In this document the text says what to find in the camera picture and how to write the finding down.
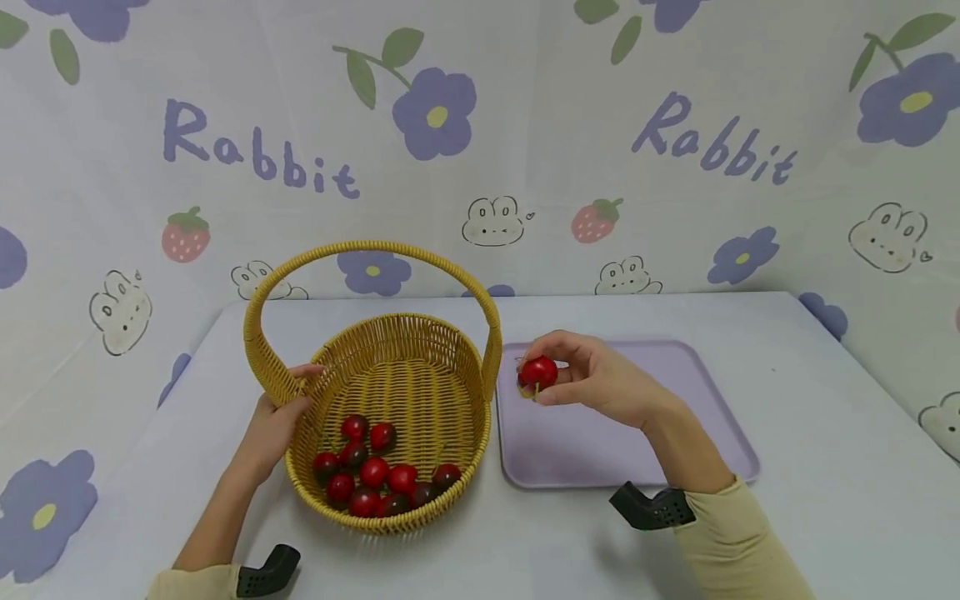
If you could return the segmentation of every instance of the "woven basket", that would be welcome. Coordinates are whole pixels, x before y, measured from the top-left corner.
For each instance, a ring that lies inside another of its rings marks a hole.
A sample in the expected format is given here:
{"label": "woven basket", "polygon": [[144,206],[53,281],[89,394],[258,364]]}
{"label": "woven basket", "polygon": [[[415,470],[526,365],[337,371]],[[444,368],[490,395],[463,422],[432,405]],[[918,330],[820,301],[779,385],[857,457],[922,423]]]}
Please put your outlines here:
{"label": "woven basket", "polygon": [[[490,326],[483,359],[453,325],[427,315],[398,313],[354,324],[327,342],[311,361],[326,366],[323,374],[303,380],[291,376],[263,336],[264,302],[274,286],[299,267],[358,251],[416,258],[464,284],[480,302]],[[491,399],[503,349],[496,305],[466,271],[432,252],[393,242],[322,246],[288,260],[260,283],[247,307],[244,343],[253,374],[277,406],[296,396],[314,400],[297,425],[286,466],[294,488],[315,511],[366,534],[397,534],[442,515],[464,492],[487,448]],[[340,424],[351,414],[366,416],[371,425],[385,420],[396,426],[396,448],[385,457],[391,465],[409,463],[424,480],[437,464],[453,463],[463,476],[432,502],[398,516],[358,518],[331,507],[314,478],[312,461],[317,452],[339,450],[343,444]]]}

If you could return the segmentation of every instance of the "purple flower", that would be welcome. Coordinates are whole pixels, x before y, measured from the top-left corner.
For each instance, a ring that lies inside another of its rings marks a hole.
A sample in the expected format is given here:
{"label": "purple flower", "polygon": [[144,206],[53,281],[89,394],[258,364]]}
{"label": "purple flower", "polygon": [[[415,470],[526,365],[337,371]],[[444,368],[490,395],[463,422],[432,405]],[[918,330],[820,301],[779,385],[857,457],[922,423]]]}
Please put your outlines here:
{"label": "purple flower", "polygon": [[0,228],[0,290],[6,290],[27,273],[27,249],[18,237]]}
{"label": "purple flower", "polygon": [[357,294],[396,296],[411,274],[410,263],[393,252],[344,252],[337,255],[337,266],[347,274],[347,287]]}
{"label": "purple flower", "polygon": [[640,0],[640,4],[656,4],[654,27],[662,34],[676,34],[684,28],[701,2],[707,0]]}
{"label": "purple flower", "polygon": [[[514,288],[510,287],[506,283],[497,283],[487,288],[487,293],[490,294],[493,298],[505,298],[516,296]],[[466,290],[463,294],[460,295],[460,298],[473,298],[473,294],[470,293],[470,290]]]}
{"label": "purple flower", "polygon": [[24,0],[31,8],[56,16],[70,14],[80,33],[93,41],[120,41],[130,27],[130,9],[150,0]]}
{"label": "purple flower", "polygon": [[800,294],[798,300],[837,340],[847,334],[847,313],[842,308],[827,304],[820,294],[813,292]]}
{"label": "purple flower", "polygon": [[394,122],[417,160],[454,156],[470,143],[467,115],[476,104],[471,78],[463,73],[446,75],[436,67],[423,69],[410,91],[394,104]]}
{"label": "purple flower", "polygon": [[163,403],[167,401],[170,391],[174,389],[174,384],[177,383],[177,380],[180,379],[180,376],[183,374],[183,371],[186,370],[186,366],[189,364],[189,354],[185,353],[177,357],[177,360],[174,361],[174,368],[170,373],[170,381],[167,383],[167,385],[163,386],[163,390],[160,391],[160,400],[156,403],[156,408],[163,406]]}
{"label": "purple flower", "polygon": [[29,584],[57,563],[97,503],[93,457],[71,452],[55,467],[33,461],[0,492],[0,579]]}
{"label": "purple flower", "polygon": [[770,262],[780,249],[774,244],[774,228],[761,228],[749,237],[734,237],[724,242],[713,255],[713,268],[707,273],[710,283],[728,281],[731,285],[743,281],[761,266]]}
{"label": "purple flower", "polygon": [[893,139],[915,148],[933,139],[958,107],[960,64],[947,52],[929,54],[863,92],[856,134],[868,144]]}

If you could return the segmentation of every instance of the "lavender tray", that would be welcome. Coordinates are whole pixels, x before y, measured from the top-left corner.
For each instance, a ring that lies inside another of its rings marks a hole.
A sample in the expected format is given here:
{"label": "lavender tray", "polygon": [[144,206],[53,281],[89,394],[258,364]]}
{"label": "lavender tray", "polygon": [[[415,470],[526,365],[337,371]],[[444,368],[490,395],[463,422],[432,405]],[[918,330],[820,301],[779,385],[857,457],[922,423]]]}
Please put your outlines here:
{"label": "lavender tray", "polygon": [[[759,460],[697,352],[674,340],[610,343],[683,398],[730,468],[756,479]],[[581,405],[539,406],[516,388],[516,360],[528,345],[508,344],[497,380],[503,471],[526,489],[615,488],[632,481],[665,486],[653,449],[638,430]]]}

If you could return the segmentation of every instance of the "strawberry print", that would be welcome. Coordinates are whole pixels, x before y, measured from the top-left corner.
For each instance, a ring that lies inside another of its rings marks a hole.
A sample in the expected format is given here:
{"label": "strawberry print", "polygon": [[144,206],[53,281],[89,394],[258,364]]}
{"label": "strawberry print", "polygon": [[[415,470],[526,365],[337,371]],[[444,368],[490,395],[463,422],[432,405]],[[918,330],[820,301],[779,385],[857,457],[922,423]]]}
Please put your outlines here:
{"label": "strawberry print", "polygon": [[167,219],[160,243],[163,253],[170,260],[190,262],[206,250],[206,245],[210,243],[210,223],[197,216],[199,212],[200,207],[194,206],[187,212],[172,214]]}
{"label": "strawberry print", "polygon": [[613,232],[613,226],[620,218],[620,211],[616,208],[623,204],[622,198],[613,202],[609,200],[594,200],[577,211],[570,223],[573,237],[581,244],[592,244],[607,237]]}

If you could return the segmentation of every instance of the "table surface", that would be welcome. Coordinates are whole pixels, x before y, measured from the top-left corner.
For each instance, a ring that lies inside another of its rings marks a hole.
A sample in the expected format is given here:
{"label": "table surface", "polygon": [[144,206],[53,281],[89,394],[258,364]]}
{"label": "table surface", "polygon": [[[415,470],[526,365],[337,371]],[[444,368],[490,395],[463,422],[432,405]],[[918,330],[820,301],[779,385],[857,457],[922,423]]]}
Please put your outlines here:
{"label": "table surface", "polygon": [[[700,353],[762,463],[753,485],[821,599],[956,597],[960,470],[785,293],[496,299],[505,343],[554,328],[672,338]],[[177,555],[244,431],[259,386],[245,303],[227,307],[38,598],[129,600]],[[287,364],[345,326],[421,312],[479,348],[471,299],[268,302]],[[699,598],[670,532],[631,530],[611,491],[527,492],[504,478],[495,428],[467,493],[439,521],[372,539],[312,513],[282,466],[254,499],[237,560],[302,553],[290,598]]]}

